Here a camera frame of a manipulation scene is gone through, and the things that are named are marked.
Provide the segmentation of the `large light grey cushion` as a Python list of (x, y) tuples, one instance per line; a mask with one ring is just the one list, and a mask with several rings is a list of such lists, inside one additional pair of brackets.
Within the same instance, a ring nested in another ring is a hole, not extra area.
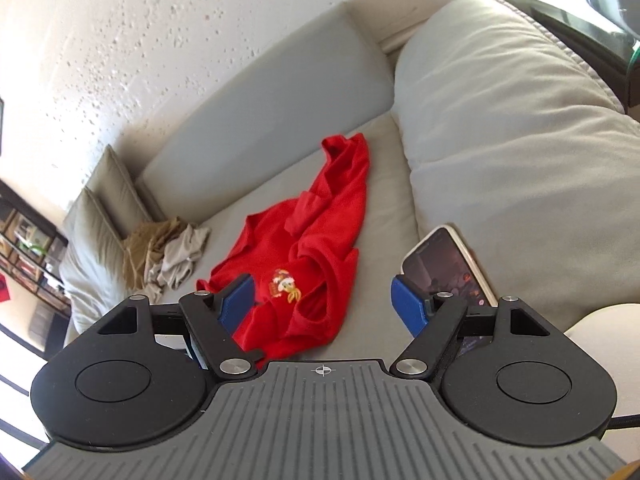
[(454, 226), (497, 295), (559, 328), (639, 299), (639, 126), (503, 0), (454, 0), (401, 51), (393, 113), (421, 234)]

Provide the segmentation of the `dark bookshelf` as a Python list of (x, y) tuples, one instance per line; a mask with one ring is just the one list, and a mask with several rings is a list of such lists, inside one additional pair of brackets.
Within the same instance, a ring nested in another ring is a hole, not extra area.
[(60, 278), (64, 235), (6, 183), (1, 185), (1, 331), (49, 359), (64, 344), (70, 298)]

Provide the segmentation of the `light grey crumpled garment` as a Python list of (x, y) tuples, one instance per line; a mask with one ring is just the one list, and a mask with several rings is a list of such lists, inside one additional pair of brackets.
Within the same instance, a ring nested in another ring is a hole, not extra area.
[(145, 255), (142, 292), (157, 304), (166, 289), (178, 289), (190, 278), (196, 263), (204, 255), (210, 229), (187, 224), (182, 231), (158, 249), (148, 248)]

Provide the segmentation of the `olive throw pillow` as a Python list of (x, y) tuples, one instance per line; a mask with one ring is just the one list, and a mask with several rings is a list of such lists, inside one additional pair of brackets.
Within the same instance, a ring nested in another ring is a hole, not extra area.
[(140, 224), (152, 221), (128, 170), (111, 145), (104, 148), (86, 187), (96, 196), (121, 238), (127, 238)]
[(122, 266), (124, 248), (110, 218), (88, 188), (74, 203), (68, 222), (70, 236), (60, 266), (72, 304), (72, 323), (78, 334), (128, 298)]

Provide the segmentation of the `white smartphone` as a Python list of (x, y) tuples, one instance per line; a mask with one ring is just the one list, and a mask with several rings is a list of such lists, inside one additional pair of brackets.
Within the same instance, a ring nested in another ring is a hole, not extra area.
[(438, 226), (413, 247), (400, 274), (429, 295), (451, 292), (471, 307), (495, 307), (497, 298), (464, 241), (452, 226)]

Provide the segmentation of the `tan crumpled garment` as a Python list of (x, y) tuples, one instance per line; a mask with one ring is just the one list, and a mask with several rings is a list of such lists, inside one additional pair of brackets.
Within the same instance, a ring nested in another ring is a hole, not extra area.
[(163, 292), (163, 286), (158, 279), (165, 248), (178, 238), (187, 226), (188, 224), (179, 218), (143, 222), (122, 242), (122, 275), (129, 290), (146, 290), (153, 295)]

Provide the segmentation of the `red t-shirt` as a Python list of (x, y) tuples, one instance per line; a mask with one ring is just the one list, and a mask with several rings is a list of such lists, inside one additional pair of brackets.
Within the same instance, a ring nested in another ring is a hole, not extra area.
[(255, 283), (253, 307), (232, 332), (266, 361), (329, 344), (355, 284), (356, 241), (367, 207), (370, 155), (361, 133), (329, 136), (326, 162), (299, 196), (246, 217), (227, 257), (196, 287), (221, 292), (239, 275)]

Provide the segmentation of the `grey sofa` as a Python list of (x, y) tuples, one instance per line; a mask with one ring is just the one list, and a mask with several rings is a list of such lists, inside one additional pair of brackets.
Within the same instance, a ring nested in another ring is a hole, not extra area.
[(227, 257), (245, 219), (299, 196), (326, 162), (329, 136), (367, 139), (367, 207), (342, 328), (306, 359), (393, 359), (411, 336), (390, 304), (390, 281), (426, 234), (393, 106), (396, 66), (345, 11), (299, 29), (226, 84), (175, 132), (134, 182), (151, 222), (207, 226), (203, 257), (158, 304), (198, 290)]

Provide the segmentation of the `glass side table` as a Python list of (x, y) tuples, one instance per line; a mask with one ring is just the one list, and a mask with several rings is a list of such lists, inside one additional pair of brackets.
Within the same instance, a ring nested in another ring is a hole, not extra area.
[(506, 0), (580, 55), (639, 117), (639, 0)]

